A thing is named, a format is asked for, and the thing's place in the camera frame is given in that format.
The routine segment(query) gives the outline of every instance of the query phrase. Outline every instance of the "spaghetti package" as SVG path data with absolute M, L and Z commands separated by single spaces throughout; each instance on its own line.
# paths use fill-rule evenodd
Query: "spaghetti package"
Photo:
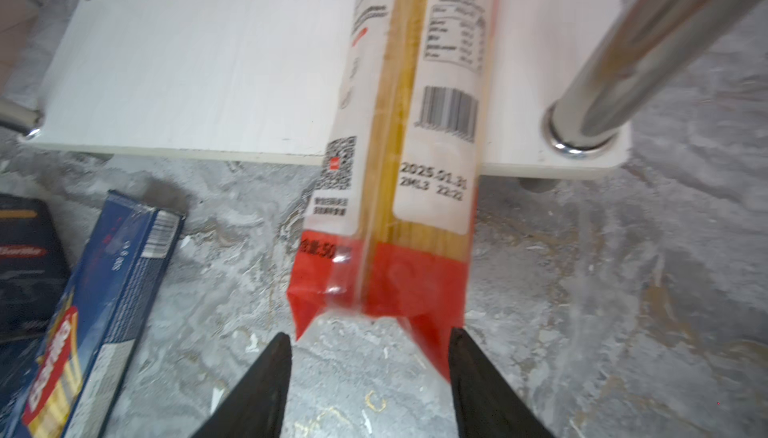
M 464 307 L 497 0 L 357 0 L 288 300 L 394 317 L 448 377 Z

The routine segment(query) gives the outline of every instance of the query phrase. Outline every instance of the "transparent plastic packaging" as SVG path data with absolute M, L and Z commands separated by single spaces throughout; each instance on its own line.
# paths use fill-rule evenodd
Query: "transparent plastic packaging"
M 448 378 L 497 1 L 357 0 L 340 110 L 287 291 L 299 337 L 328 309 L 397 318 Z

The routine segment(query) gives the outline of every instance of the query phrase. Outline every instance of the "marble countertop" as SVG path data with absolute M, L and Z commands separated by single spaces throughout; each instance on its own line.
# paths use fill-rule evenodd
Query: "marble countertop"
M 7 97 L 34 105 L 71 10 L 43 9 Z M 633 123 L 632 159 L 598 182 L 482 178 L 466 328 L 557 436 L 768 436 L 768 3 Z M 46 200 L 71 262 L 111 188 L 188 212 L 106 436 L 188 436 L 295 336 L 318 168 L 0 138 L 0 191 Z M 326 315 L 293 359 L 285 438 L 456 436 L 448 385 L 391 320 Z

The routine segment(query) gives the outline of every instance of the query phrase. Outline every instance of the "barcode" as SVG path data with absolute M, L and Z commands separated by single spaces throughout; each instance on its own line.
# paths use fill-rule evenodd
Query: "barcode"
M 149 238 L 141 251 L 142 258 L 165 258 L 176 235 L 179 217 L 176 214 L 159 211 L 149 232 Z
M 418 126 L 451 133 L 474 143 L 477 120 L 478 100 L 473 96 L 456 88 L 424 88 Z

